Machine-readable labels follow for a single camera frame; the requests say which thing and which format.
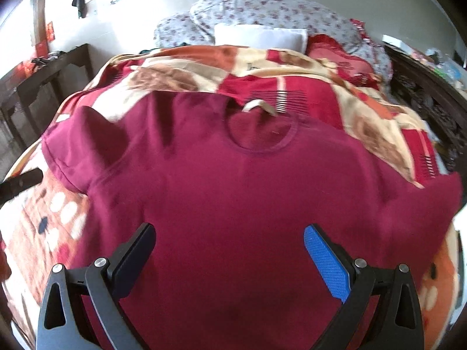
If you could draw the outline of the maroon t-shirt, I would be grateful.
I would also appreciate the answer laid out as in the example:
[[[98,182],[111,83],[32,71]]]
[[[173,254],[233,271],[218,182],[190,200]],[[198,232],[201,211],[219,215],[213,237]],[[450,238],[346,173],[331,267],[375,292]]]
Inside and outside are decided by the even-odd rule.
[[[409,183],[340,129],[156,91],[111,122],[89,107],[42,151],[89,198],[73,266],[143,223],[157,244],[122,307],[152,349],[309,349],[339,308],[304,245],[319,225],[372,266],[421,281],[457,212],[458,175]]]

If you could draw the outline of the orange red patterned blanket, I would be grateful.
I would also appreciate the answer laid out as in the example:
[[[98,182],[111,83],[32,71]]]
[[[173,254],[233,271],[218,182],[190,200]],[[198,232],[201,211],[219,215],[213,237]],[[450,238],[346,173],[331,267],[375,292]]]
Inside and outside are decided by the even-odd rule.
[[[146,95],[208,93],[233,99],[244,112],[306,116],[342,130],[397,171],[424,187],[442,175],[421,118],[390,103],[378,89],[341,78],[326,59],[289,50],[233,46],[189,46],[111,59],[80,92],[69,96],[42,137],[13,166],[13,173],[38,167],[43,181],[1,208],[1,282],[13,320],[27,346],[37,326],[51,267],[73,266],[89,212],[87,195],[66,188],[51,172],[42,151],[51,127],[81,107],[116,122]],[[424,346],[438,347],[454,305],[457,244],[450,222],[421,281],[415,281],[422,310]]]

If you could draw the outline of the dark wooden side table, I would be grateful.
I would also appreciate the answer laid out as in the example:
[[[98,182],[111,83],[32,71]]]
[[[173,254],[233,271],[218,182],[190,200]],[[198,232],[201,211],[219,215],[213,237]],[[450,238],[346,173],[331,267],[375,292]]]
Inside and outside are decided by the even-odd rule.
[[[88,82],[92,81],[95,73],[93,72],[89,48],[90,46],[84,43],[68,52],[62,51],[57,59],[49,61],[31,76],[25,78],[16,86],[13,86],[10,91],[1,92],[1,119],[6,122],[6,126],[12,134],[13,140],[15,140],[21,150],[25,150],[27,146],[12,120],[16,106],[21,108],[21,111],[25,114],[26,121],[29,123],[35,135],[40,137],[41,131],[35,119],[32,117],[32,113],[29,109],[30,105],[37,99],[40,88],[46,84],[51,85],[58,104],[61,104],[65,97],[62,93],[58,77],[59,74],[70,65],[83,68],[86,72]]]

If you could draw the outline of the dark hanging garment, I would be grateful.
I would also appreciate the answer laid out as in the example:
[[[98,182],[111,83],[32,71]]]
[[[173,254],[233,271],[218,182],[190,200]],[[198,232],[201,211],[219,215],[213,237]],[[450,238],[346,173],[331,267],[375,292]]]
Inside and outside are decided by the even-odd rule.
[[[78,10],[78,17],[85,18],[87,13],[86,0],[73,0],[72,6]]]

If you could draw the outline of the dark carved wooden headboard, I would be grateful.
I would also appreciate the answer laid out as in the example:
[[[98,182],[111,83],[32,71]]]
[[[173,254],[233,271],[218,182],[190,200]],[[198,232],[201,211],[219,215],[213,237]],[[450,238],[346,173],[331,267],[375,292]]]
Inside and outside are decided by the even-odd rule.
[[[449,172],[466,185],[466,98],[434,71],[392,45],[384,46],[392,63],[389,95],[414,110],[438,137],[435,149]]]

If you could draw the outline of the red pillow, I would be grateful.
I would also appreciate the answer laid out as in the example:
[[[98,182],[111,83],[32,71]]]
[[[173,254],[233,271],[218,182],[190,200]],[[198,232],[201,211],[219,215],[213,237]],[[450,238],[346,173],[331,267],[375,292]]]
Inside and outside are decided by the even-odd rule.
[[[309,36],[306,55],[312,59],[327,59],[337,65],[338,75],[357,87],[379,89],[381,78],[366,60],[348,54],[342,46],[326,34]]]

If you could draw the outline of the floral quilt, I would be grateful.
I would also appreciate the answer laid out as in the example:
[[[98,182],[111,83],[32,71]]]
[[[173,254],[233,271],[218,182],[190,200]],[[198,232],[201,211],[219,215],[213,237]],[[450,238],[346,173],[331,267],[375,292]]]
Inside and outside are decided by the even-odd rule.
[[[156,25],[155,46],[212,45],[216,24],[265,25],[305,29],[311,36],[326,34],[348,54],[369,62],[384,82],[389,82],[393,75],[390,57],[383,46],[367,36],[363,23],[310,0],[199,0],[187,12],[165,18]]]

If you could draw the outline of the white pillow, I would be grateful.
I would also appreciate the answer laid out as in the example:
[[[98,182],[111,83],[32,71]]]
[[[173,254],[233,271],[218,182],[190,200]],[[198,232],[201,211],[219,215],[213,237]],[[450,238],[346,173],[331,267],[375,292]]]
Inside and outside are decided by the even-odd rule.
[[[273,28],[259,24],[216,24],[215,45],[268,49],[286,49],[304,54],[308,33],[305,29]]]

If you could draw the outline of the red wall decoration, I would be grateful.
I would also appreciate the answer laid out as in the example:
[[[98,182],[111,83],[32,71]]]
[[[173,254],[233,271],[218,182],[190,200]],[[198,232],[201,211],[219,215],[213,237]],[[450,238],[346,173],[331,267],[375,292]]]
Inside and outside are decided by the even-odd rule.
[[[32,56],[29,60],[23,62],[25,76],[28,78],[34,74],[48,58],[49,44],[55,40],[55,32],[53,22],[50,21],[46,24],[46,39],[37,43],[33,48]]]

